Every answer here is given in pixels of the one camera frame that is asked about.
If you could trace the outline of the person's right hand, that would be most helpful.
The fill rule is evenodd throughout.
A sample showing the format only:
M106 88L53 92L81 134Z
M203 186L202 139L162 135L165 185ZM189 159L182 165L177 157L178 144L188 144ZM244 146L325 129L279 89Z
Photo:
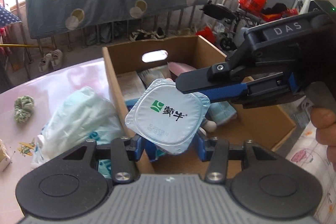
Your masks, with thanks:
M329 109L313 107L310 119L316 130L316 141L321 145L327 145L326 156L335 169L336 163L336 116Z

